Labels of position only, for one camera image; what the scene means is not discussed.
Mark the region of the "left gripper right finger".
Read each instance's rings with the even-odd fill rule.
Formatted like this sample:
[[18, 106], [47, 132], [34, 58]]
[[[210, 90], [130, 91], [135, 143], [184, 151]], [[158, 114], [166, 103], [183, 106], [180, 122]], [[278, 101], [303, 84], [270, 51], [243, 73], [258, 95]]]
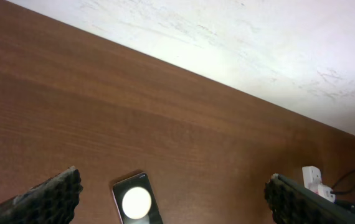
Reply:
[[265, 184], [264, 197], [276, 224], [355, 224], [355, 207], [330, 202], [281, 174]]

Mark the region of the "black Galaxy flip smartphone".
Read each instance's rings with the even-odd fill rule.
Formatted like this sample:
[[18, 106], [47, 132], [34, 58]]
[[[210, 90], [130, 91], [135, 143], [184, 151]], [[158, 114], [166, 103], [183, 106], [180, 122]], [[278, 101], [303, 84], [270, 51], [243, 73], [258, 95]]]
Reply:
[[163, 224], [148, 175], [140, 172], [112, 185], [122, 224]]

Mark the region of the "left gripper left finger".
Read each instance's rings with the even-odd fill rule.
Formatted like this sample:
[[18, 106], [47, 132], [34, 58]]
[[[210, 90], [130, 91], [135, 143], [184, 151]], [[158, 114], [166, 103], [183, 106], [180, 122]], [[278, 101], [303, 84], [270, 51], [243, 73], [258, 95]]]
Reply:
[[83, 190], [74, 166], [0, 203], [0, 224], [69, 224]]

